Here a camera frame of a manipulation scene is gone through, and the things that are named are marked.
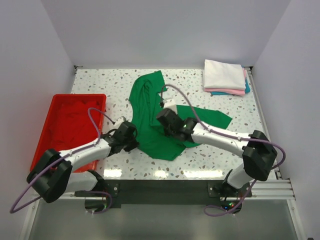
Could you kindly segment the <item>green t shirt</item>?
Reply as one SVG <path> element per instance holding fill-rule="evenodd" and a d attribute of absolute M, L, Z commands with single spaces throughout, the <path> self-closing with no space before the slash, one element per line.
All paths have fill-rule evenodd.
<path fill-rule="evenodd" d="M 165 80 L 160 70 L 142 75 L 133 83 L 129 96 L 131 122 L 137 128 L 139 150 L 153 159 L 173 161 L 186 148 L 195 148 L 198 144 L 165 136 L 163 126 L 156 119 L 162 110 L 159 93 L 164 85 Z"/>

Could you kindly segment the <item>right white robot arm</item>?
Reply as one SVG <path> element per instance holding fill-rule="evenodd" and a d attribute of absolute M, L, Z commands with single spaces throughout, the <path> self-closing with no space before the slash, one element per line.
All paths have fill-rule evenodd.
<path fill-rule="evenodd" d="M 222 183 L 215 187 L 221 194 L 230 197 L 252 180 L 265 182 L 278 155 L 266 135 L 259 130 L 251 134 L 232 132 L 192 117 L 183 120 L 169 108 L 161 110 L 156 119 L 163 126 L 166 136 L 220 148 L 242 158 L 242 164 L 231 169 Z"/>

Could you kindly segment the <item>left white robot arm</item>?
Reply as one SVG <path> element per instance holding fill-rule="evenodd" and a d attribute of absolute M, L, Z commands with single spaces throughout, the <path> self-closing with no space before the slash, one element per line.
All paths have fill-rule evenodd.
<path fill-rule="evenodd" d="M 75 173 L 79 168 L 113 156 L 122 150 L 138 147 L 136 126 L 125 120 L 101 137 L 84 145 L 56 151 L 48 149 L 27 176 L 27 183 L 45 200 L 52 203 L 68 192 L 87 191 L 99 196 L 104 190 L 102 179 L 94 170 Z"/>

